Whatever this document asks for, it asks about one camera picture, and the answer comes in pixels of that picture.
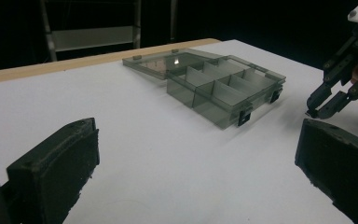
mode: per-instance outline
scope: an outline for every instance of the plastic organizer box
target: plastic organizer box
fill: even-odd
[[[221,129],[241,126],[264,103],[275,102],[285,76],[235,56],[193,49],[123,59],[124,65],[160,79],[167,93]]]

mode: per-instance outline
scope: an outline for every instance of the wooden edge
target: wooden edge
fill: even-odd
[[[103,55],[90,56],[85,58],[78,58],[66,61],[59,61],[55,63],[41,63],[23,67],[9,68],[0,70],[0,82],[12,80],[22,77],[32,77],[37,75],[42,75],[46,73],[53,73],[64,71],[67,69],[73,69],[78,67],[85,67],[94,64],[100,63],[111,63],[115,61],[122,60],[123,58],[130,58],[135,55],[147,55],[152,53],[159,53],[163,51],[168,51],[171,49],[188,49],[196,46],[207,45],[218,43],[219,40],[216,39],[201,39],[193,40],[182,43],[168,44],[162,46],[156,46],[151,48],[144,49],[131,49],[121,52],[108,53]]]

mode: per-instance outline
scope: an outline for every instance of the white tabletop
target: white tabletop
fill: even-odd
[[[195,49],[285,75],[281,98],[222,131],[121,62],[0,82],[0,184],[63,125],[94,117],[101,164],[64,223],[351,223],[295,166],[322,71],[235,40]],[[358,135],[358,101],[326,122]]]

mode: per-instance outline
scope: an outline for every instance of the table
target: table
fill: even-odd
[[[294,164],[322,71],[208,41],[181,47],[201,43],[194,49],[286,75],[281,98],[222,131],[168,95],[166,81],[115,61],[151,49],[0,71],[0,184],[6,167],[64,124],[94,117],[101,164],[65,223],[351,223]],[[327,122],[358,135],[358,102]]]

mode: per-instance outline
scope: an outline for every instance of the dark background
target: dark background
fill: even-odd
[[[176,42],[238,39],[321,68],[351,36],[348,13],[358,0],[178,0]],[[133,24],[127,0],[49,0],[52,30]],[[141,47],[171,42],[171,1],[142,2]],[[130,49],[131,45],[71,50],[61,60]],[[38,0],[0,0],[0,69],[49,61]]]

